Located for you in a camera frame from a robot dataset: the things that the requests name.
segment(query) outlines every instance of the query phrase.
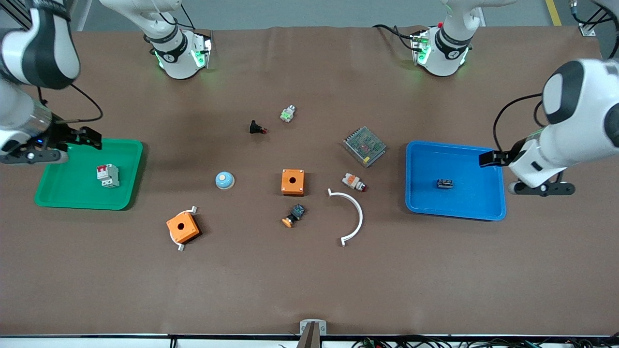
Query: white robot link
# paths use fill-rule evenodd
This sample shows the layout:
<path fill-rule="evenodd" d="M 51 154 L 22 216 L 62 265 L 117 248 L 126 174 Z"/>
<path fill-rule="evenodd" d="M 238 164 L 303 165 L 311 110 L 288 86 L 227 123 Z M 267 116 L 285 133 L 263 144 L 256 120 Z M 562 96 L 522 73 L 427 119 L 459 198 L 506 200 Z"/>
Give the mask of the white robot link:
<path fill-rule="evenodd" d="M 548 126 L 510 151 L 480 155 L 479 162 L 507 165 L 519 180 L 509 186 L 510 193 L 570 195 L 575 187 L 561 180 L 563 170 L 619 154 L 619 63 L 570 61 L 546 81 L 542 100 Z"/>
<path fill-rule="evenodd" d="M 127 17 L 154 47 L 159 66 L 174 79 L 187 79 L 207 67 L 211 37 L 182 30 L 169 13 L 181 7 L 181 0 L 100 0 Z"/>
<path fill-rule="evenodd" d="M 464 64 L 469 44 L 481 24 L 478 7 L 500 7 L 517 0 L 441 0 L 447 17 L 440 27 L 414 35 L 413 60 L 430 74 L 449 76 Z"/>
<path fill-rule="evenodd" d="M 63 89 L 80 72 L 64 0 L 32 0 L 32 28 L 0 31 L 0 162 L 61 163 L 67 143 L 101 149 L 101 134 L 72 129 L 19 85 Z"/>

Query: green tray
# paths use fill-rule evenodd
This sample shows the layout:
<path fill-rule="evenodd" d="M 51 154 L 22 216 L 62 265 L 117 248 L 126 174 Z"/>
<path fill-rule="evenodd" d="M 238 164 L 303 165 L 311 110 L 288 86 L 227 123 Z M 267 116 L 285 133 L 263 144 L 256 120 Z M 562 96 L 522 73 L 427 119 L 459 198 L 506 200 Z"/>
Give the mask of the green tray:
<path fill-rule="evenodd" d="M 69 160 L 49 164 L 35 195 L 41 207 L 101 209 L 118 211 L 131 201 L 143 145 L 137 140 L 104 139 L 103 149 L 69 146 Z M 105 188 L 97 180 L 97 166 L 118 167 L 117 188 Z"/>

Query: orange box with hole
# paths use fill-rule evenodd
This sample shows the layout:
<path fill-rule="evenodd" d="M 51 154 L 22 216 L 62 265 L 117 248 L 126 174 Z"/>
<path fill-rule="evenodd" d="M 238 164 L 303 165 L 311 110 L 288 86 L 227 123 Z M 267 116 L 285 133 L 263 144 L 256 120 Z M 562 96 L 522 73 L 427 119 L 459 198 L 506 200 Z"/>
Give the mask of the orange box with hole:
<path fill-rule="evenodd" d="M 303 169 L 282 170 L 282 194 L 284 196 L 302 196 L 305 194 L 303 184 L 305 172 Z"/>
<path fill-rule="evenodd" d="M 185 244 L 200 235 L 196 222 L 190 212 L 182 212 L 168 220 L 168 230 L 172 233 L 174 241 Z"/>

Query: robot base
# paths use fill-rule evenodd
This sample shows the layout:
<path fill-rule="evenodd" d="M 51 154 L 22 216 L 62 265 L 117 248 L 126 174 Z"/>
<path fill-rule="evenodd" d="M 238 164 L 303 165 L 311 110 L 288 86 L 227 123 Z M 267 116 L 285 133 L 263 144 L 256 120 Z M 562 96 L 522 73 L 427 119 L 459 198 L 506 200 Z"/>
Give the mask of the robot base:
<path fill-rule="evenodd" d="M 447 59 L 445 54 L 436 47 L 435 37 L 438 30 L 438 27 L 433 27 L 410 39 L 411 47 L 421 50 L 421 52 L 413 51 L 413 61 L 416 65 L 423 66 L 432 75 L 449 76 L 464 64 L 469 49 L 467 48 L 462 54 L 458 53 L 455 59 Z"/>
<path fill-rule="evenodd" d="M 189 30 L 182 30 L 188 44 L 185 51 L 178 57 L 175 63 L 169 63 L 157 56 L 159 66 L 173 79 L 188 79 L 195 75 L 198 70 L 207 68 L 209 65 L 212 39 L 205 35 L 196 34 Z"/>

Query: white curved rail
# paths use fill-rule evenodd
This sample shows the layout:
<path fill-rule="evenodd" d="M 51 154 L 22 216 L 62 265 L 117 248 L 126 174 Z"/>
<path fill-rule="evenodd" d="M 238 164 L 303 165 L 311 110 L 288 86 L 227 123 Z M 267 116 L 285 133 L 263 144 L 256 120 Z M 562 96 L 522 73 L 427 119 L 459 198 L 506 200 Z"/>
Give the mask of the white curved rail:
<path fill-rule="evenodd" d="M 363 211 L 361 210 L 361 206 L 359 205 L 359 202 L 357 202 L 350 195 L 345 194 L 345 193 L 341 193 L 341 192 L 331 192 L 330 188 L 327 189 L 327 192 L 329 192 L 329 197 L 331 197 L 331 196 L 342 196 L 345 199 L 348 199 L 349 201 L 352 202 L 352 204 L 355 205 L 355 208 L 357 208 L 357 212 L 359 213 L 359 224 L 357 225 L 357 228 L 355 228 L 355 230 L 351 234 L 346 235 L 346 236 L 340 238 L 340 240 L 342 241 L 342 246 L 346 246 L 346 241 L 351 239 L 355 235 L 357 235 L 357 232 L 359 232 L 359 230 L 361 229 L 361 224 L 363 223 Z"/>

